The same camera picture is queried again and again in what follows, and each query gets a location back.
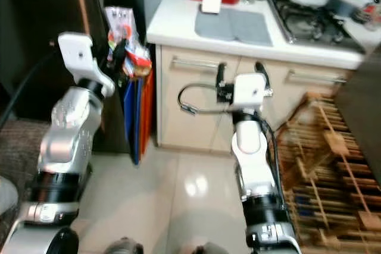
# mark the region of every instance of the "cabinet drawer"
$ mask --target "cabinet drawer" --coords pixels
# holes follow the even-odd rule
[[[221,115],[192,116],[180,110],[177,94],[189,83],[215,85],[217,67],[225,62],[227,80],[234,78],[239,57],[203,51],[163,46],[161,135],[162,144],[168,146],[210,150]],[[191,88],[186,90],[183,101],[200,108],[222,108],[216,104],[214,89]]]
[[[233,137],[233,120],[231,114],[223,114],[213,137],[211,150],[213,152],[230,153]]]
[[[276,129],[300,103],[305,92],[332,94],[346,81],[350,71],[292,62],[242,58],[237,73],[252,73],[254,64],[264,64],[274,91],[264,100],[262,115]]]

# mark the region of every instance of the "tiled floor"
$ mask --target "tiled floor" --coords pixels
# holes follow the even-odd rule
[[[245,223],[231,158],[149,147],[139,168],[128,155],[95,155],[74,228],[80,253],[102,253],[123,236],[146,254],[191,253],[214,242],[246,254]]]

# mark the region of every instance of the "white countertop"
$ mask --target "white countertop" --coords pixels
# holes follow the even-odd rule
[[[194,0],[162,0],[148,27],[148,42],[349,70],[355,70],[364,58],[364,55],[356,52],[340,51],[335,48],[313,48],[287,43],[266,0],[255,1],[253,4],[240,2],[236,5],[223,5],[223,7],[262,13],[273,46],[249,45],[238,41],[200,37],[195,32],[195,20],[199,4],[199,1]],[[365,48],[367,54],[371,53],[381,42],[381,29],[371,32],[351,20],[346,21],[345,28]]]

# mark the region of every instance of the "black cable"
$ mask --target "black cable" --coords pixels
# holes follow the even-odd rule
[[[285,203],[285,196],[283,195],[282,183],[281,183],[281,179],[280,179],[278,147],[277,147],[277,143],[276,143],[275,134],[274,134],[273,129],[271,129],[270,125],[268,124],[268,122],[266,120],[262,120],[262,122],[266,126],[266,129],[268,130],[268,132],[270,133],[271,141],[273,142],[274,163],[275,163],[275,172],[276,172],[276,175],[275,175],[276,184],[277,184],[277,187],[278,187],[278,192],[279,192],[280,199],[282,200],[282,203],[284,205],[286,205],[286,203]]]
[[[197,107],[195,107],[195,106],[193,106],[187,102],[182,102],[181,96],[182,96],[183,92],[186,89],[189,89],[191,87],[203,87],[203,88],[207,88],[207,89],[216,90],[216,87],[212,84],[207,84],[207,83],[187,84],[185,87],[183,87],[181,89],[181,91],[177,95],[177,103],[180,105],[182,110],[190,112],[193,115],[195,115],[195,114],[221,114],[221,113],[229,112],[229,110],[227,110],[227,109],[199,109],[199,108],[197,108]]]
[[[266,140],[267,140],[267,146],[269,146],[270,145],[270,141],[272,142],[272,138],[268,138],[268,136],[267,136],[267,126],[265,126],[264,121],[265,120],[260,120],[261,129],[262,129],[263,134],[265,134],[265,137],[266,137]],[[268,159],[268,163],[269,163],[271,172],[273,173],[274,178],[276,178],[278,175],[277,175],[276,170],[274,169],[275,162],[273,161],[273,155],[271,154],[270,148],[267,148],[267,150],[266,150],[266,156],[267,156],[267,159]]]
[[[33,66],[33,68],[29,71],[28,75],[24,78],[24,80],[18,85],[16,92],[13,94],[11,100],[9,101],[7,107],[5,108],[3,114],[0,118],[0,131],[2,130],[3,126],[7,122],[8,117],[10,116],[12,109],[14,105],[16,104],[18,98],[20,97],[22,91],[24,90],[26,84],[29,82],[29,80],[36,74],[36,72],[43,67],[47,62],[49,62],[52,57],[58,52],[58,49],[55,48],[52,52],[50,52],[48,55],[44,56],[40,61],[37,62],[36,65]]]

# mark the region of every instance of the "cabinet handle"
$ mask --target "cabinet handle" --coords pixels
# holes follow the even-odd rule
[[[188,67],[218,69],[219,63],[220,62],[217,61],[207,61],[203,59],[179,59],[178,57],[172,58],[172,64],[185,65]]]
[[[346,79],[343,76],[336,75],[325,75],[325,76],[317,76],[315,74],[307,74],[296,72],[295,70],[289,71],[289,79],[303,79],[303,80],[318,80],[318,81],[327,81],[329,83],[346,83]]]

